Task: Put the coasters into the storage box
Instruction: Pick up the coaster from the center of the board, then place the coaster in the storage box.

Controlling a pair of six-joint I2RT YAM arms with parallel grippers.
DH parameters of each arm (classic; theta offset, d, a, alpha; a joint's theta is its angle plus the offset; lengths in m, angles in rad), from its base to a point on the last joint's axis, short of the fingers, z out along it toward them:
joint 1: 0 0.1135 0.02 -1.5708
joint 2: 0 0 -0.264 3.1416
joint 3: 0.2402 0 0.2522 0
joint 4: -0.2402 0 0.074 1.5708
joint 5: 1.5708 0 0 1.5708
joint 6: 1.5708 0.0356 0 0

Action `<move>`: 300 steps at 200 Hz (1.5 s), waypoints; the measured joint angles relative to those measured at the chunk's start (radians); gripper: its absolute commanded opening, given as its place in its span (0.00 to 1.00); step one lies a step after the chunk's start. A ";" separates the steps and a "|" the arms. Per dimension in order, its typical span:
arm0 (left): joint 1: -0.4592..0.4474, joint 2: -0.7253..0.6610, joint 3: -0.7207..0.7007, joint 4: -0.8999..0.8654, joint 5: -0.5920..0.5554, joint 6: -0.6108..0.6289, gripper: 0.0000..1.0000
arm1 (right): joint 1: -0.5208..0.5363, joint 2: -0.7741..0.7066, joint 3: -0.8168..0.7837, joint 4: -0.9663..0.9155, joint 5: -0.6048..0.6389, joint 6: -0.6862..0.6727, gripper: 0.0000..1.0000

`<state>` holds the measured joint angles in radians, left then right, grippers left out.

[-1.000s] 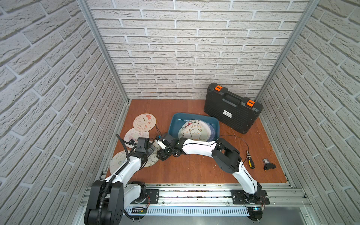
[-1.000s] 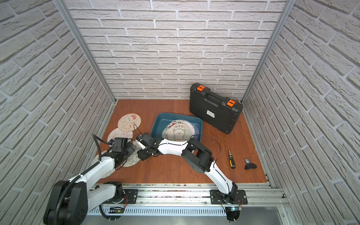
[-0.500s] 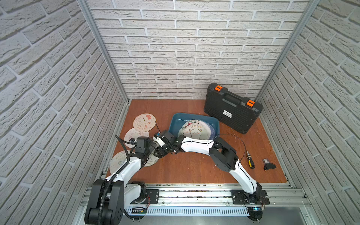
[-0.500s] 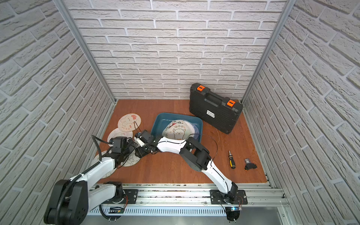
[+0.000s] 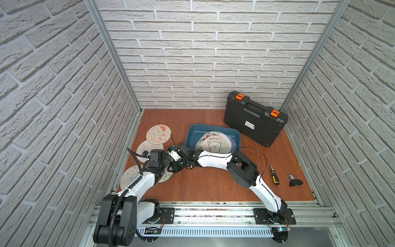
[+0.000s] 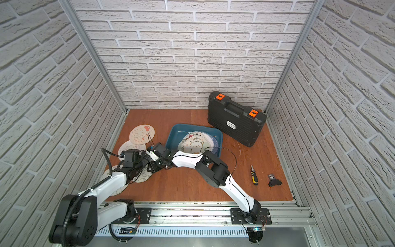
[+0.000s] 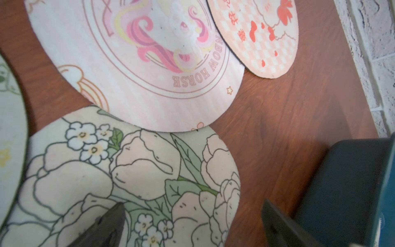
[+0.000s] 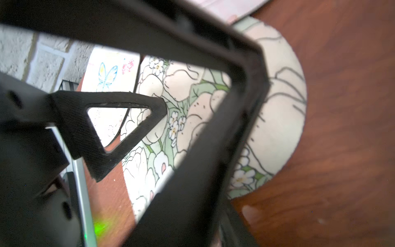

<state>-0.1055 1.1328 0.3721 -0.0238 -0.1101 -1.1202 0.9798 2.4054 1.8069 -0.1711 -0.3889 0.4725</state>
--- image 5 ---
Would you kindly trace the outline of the cream line-art coaster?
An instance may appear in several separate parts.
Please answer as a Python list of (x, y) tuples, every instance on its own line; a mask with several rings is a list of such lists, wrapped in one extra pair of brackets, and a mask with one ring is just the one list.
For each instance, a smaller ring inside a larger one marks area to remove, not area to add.
[(160, 180), (158, 181), (158, 183), (164, 183), (164, 182), (168, 181), (172, 177), (172, 175), (173, 175), (172, 172), (169, 172), (167, 169), (165, 169), (164, 173), (160, 177)]

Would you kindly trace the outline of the teal plastic storage box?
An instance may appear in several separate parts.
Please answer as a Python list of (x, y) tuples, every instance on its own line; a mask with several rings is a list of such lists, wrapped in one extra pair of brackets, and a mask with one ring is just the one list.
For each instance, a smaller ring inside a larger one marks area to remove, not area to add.
[(218, 131), (229, 135), (236, 142), (236, 149), (241, 147), (241, 134), (238, 130), (221, 127), (221, 126), (213, 126), (213, 125), (205, 125), (205, 124), (194, 124), (190, 127), (189, 132), (187, 134), (186, 145), (192, 150), (196, 150), (195, 146), (198, 140), (206, 133), (210, 131)]

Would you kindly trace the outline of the butterfly pastel coaster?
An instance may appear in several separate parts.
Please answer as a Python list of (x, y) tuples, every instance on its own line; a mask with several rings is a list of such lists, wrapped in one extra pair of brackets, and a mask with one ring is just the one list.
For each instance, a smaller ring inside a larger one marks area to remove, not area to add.
[(120, 189), (124, 190), (125, 188), (127, 188), (139, 176), (140, 176), (140, 172), (137, 165), (128, 168), (121, 176)]

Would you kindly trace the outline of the white bear flower coaster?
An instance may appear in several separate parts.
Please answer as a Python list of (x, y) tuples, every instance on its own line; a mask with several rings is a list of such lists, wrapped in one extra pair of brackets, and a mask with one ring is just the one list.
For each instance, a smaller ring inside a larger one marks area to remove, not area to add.
[(202, 149), (211, 153), (230, 153), (232, 142), (223, 135), (207, 135), (202, 137), (196, 144), (196, 149)]

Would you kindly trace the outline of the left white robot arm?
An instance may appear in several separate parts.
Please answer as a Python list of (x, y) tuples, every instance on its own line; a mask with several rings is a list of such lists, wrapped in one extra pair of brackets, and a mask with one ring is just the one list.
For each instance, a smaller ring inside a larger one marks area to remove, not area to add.
[(148, 219), (159, 217), (159, 203), (155, 200), (141, 202), (141, 199), (161, 179), (174, 159), (164, 150), (154, 149), (142, 165), (135, 152), (130, 148), (127, 151), (135, 160), (139, 174), (122, 191), (104, 197), (93, 233), (96, 244), (127, 247), (138, 226)]

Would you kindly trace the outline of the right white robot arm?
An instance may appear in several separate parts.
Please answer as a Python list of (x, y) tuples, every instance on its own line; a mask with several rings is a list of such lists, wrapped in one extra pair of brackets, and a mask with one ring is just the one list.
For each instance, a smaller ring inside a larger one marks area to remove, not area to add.
[(232, 153), (211, 153), (201, 149), (189, 149), (183, 143), (169, 148), (172, 162), (168, 171), (177, 173), (184, 168), (212, 167), (228, 171), (237, 184), (249, 188), (265, 205), (272, 218), (284, 220), (288, 205), (278, 197), (264, 182), (257, 165), (244, 153), (236, 149)]

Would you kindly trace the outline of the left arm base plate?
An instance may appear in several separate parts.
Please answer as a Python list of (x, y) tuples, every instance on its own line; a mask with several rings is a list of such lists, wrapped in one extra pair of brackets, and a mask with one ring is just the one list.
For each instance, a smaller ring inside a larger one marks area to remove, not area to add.
[(173, 224), (175, 217), (175, 208), (173, 207), (162, 207), (158, 214), (155, 214), (152, 218), (146, 220), (149, 224)]

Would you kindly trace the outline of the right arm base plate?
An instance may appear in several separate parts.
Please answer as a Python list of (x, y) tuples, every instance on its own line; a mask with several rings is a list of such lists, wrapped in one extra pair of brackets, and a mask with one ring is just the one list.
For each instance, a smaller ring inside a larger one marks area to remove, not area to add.
[(295, 225), (296, 220), (292, 209), (286, 209), (285, 212), (278, 214), (268, 211), (264, 208), (253, 209), (254, 219), (257, 225), (282, 224)]

